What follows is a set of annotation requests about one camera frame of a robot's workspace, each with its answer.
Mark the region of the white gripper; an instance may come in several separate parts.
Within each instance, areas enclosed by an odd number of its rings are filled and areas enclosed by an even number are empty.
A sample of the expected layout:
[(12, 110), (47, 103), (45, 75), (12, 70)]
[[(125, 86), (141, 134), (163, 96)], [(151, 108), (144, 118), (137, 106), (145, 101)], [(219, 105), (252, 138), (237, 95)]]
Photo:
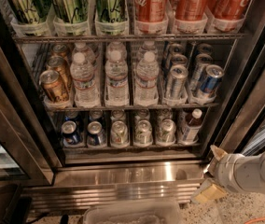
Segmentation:
[(191, 196), (193, 203), (207, 203), (209, 201), (223, 198), (227, 192), (242, 192), (234, 176), (236, 161), (242, 157), (241, 154), (227, 154), (227, 152), (215, 145), (210, 146), (214, 157), (219, 161), (214, 172), (215, 179), (205, 179), (200, 187)]

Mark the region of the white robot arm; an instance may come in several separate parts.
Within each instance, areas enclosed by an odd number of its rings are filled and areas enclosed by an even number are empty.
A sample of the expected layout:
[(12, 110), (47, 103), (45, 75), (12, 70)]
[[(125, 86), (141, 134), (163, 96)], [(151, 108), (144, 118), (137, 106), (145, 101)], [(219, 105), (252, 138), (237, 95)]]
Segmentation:
[(224, 149), (211, 146), (216, 158), (212, 178), (206, 178), (192, 194), (194, 203), (207, 203), (228, 193), (265, 194), (265, 151), (257, 156), (229, 154)]

